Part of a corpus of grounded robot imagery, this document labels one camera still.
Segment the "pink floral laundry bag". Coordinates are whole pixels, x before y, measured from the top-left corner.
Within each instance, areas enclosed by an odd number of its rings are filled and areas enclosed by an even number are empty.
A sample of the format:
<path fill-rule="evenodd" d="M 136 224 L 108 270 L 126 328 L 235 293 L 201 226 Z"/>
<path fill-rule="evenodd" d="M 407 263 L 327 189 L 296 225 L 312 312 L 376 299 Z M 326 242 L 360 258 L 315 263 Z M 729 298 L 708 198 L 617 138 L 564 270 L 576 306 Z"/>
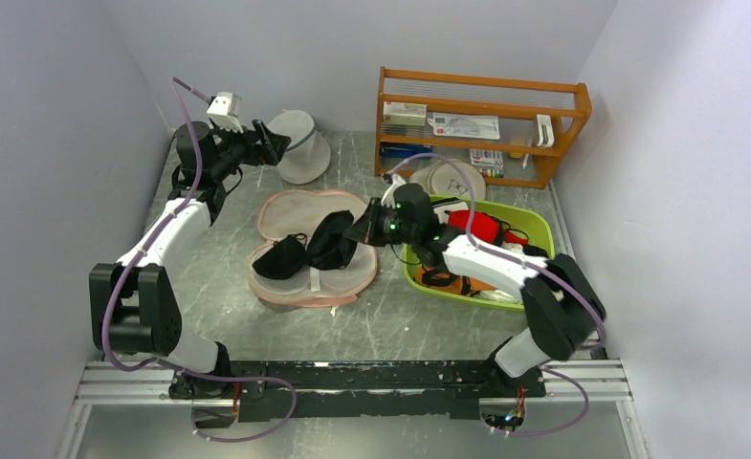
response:
<path fill-rule="evenodd" d="M 299 308 L 336 307 L 356 300 L 374 280 L 378 268 L 376 251 L 358 244 L 349 265 L 340 270 L 304 268 L 286 280 L 271 280 L 254 273 L 252 263 L 288 234 L 311 236 L 329 213 L 349 210 L 354 221 L 363 215 L 364 201 L 346 191 L 282 191 L 269 197 L 256 218 L 256 228 L 265 243 L 249 257 L 248 284 L 260 299 Z"/>

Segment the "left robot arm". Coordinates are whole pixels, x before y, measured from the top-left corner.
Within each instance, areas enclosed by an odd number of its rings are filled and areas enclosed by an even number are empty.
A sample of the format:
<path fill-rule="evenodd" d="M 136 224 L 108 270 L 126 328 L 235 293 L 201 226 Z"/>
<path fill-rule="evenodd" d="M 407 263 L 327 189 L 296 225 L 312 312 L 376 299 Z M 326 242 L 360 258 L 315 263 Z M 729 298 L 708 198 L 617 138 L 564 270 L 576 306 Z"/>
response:
<path fill-rule="evenodd" d="M 278 164 L 291 139 L 261 120 L 237 131 L 194 121 L 173 142 L 179 164 L 163 212 L 128 253 L 89 273 L 92 338 L 113 363 L 118 354 L 147 355 L 195 372 L 196 385 L 219 398 L 234 383 L 228 353 L 184 325 L 169 271 L 216 221 L 225 180 L 244 164 Z"/>

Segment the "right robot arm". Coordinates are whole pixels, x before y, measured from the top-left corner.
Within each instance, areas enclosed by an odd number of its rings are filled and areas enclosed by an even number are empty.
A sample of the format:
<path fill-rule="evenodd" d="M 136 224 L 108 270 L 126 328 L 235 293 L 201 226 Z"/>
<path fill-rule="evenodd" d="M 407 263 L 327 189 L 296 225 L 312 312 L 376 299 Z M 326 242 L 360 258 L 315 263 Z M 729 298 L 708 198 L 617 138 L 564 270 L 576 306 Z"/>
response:
<path fill-rule="evenodd" d="M 521 301 L 526 329 L 499 346 L 485 372 L 498 396 L 510 395 L 528 370 L 568 360 L 591 334 L 605 336 L 604 306 L 574 258 L 532 257 L 481 241 L 469 227 L 441 222 L 419 185 L 390 186 L 343 234 L 372 247 L 408 245 L 428 267 L 485 282 Z"/>

